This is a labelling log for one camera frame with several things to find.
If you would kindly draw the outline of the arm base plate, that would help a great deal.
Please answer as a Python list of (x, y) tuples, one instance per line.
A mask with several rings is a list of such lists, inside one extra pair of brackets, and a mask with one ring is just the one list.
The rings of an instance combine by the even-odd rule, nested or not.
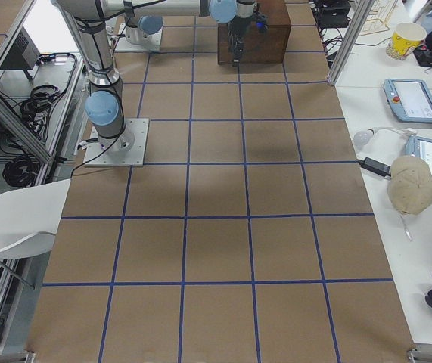
[(114, 145), (103, 138), (89, 143), (83, 162), (88, 167), (143, 166), (148, 128), (148, 118), (125, 119), (125, 131)]
[(114, 50), (117, 52), (160, 52), (162, 29), (154, 34), (146, 34), (139, 28), (126, 27), (121, 23), (117, 34), (121, 34), (115, 41)]

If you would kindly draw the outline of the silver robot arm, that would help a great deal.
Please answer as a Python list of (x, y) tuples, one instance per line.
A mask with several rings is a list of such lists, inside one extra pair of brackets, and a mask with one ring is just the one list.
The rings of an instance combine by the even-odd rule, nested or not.
[(163, 28), (161, 16), (125, 17), (126, 38), (131, 44), (141, 44)]
[(123, 81), (113, 63), (107, 22), (118, 16), (133, 20), (140, 28), (144, 17), (212, 17), (228, 26), (233, 64), (239, 64), (244, 37), (252, 23), (267, 30), (267, 18), (255, 1), (55, 1), (89, 69), (90, 86), (121, 98)]

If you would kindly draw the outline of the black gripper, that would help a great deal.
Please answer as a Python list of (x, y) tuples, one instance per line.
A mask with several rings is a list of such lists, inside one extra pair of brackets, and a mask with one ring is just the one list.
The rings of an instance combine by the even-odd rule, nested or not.
[(259, 33), (267, 31), (267, 16), (258, 11), (250, 17), (236, 16), (228, 25), (228, 50), (232, 51), (232, 66), (237, 67), (240, 64), (244, 53), (244, 35), (252, 23), (256, 24)]

